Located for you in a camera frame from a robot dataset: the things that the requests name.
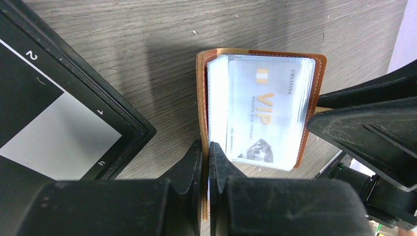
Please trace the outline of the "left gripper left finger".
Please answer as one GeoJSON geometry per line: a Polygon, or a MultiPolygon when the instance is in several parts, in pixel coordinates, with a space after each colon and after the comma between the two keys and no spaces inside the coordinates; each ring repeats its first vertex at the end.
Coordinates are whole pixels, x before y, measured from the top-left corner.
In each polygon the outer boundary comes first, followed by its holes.
{"type": "Polygon", "coordinates": [[[159,179],[169,180],[163,236],[199,236],[202,207],[202,141],[195,140],[184,157],[159,179]]]}

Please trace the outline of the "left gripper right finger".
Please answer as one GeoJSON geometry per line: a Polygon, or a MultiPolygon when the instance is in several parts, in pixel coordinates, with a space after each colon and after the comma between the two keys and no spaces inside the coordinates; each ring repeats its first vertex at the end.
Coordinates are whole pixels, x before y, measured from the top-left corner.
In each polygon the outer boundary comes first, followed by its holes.
{"type": "Polygon", "coordinates": [[[227,236],[229,234],[228,180],[232,177],[246,178],[246,175],[229,161],[220,144],[211,142],[208,179],[211,236],[227,236]]]}

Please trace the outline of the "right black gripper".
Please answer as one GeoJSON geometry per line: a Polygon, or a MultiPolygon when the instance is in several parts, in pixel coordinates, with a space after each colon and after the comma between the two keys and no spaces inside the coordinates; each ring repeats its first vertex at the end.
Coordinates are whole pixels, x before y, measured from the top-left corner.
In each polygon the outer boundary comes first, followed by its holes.
{"type": "Polygon", "coordinates": [[[320,95],[317,106],[334,110],[307,122],[311,133],[343,150],[315,178],[349,183],[368,219],[407,231],[417,229],[416,95],[414,60],[379,78],[320,95]]]}

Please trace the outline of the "white VIP card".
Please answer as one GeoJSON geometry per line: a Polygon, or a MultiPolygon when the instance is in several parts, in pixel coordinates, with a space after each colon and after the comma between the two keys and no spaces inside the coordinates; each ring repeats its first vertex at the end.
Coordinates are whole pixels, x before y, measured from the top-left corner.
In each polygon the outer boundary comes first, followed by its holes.
{"type": "Polygon", "coordinates": [[[291,170],[313,88],[314,59],[249,55],[228,59],[226,155],[234,161],[291,170]]]}

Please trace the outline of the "brown leather card holder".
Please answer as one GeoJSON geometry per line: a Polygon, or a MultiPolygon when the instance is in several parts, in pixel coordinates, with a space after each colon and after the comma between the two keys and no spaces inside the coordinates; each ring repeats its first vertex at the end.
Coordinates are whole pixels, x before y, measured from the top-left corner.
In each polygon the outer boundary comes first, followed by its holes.
{"type": "Polygon", "coordinates": [[[314,59],[316,65],[313,75],[313,88],[308,101],[302,140],[298,150],[298,158],[292,169],[300,166],[308,138],[307,121],[322,111],[317,106],[320,89],[327,65],[327,57],[321,54],[277,52],[242,48],[217,48],[202,51],[196,57],[197,106],[202,140],[204,189],[209,189],[209,146],[211,142],[220,144],[226,154],[228,137],[228,114],[230,84],[228,57],[234,55],[289,57],[314,59]]]}

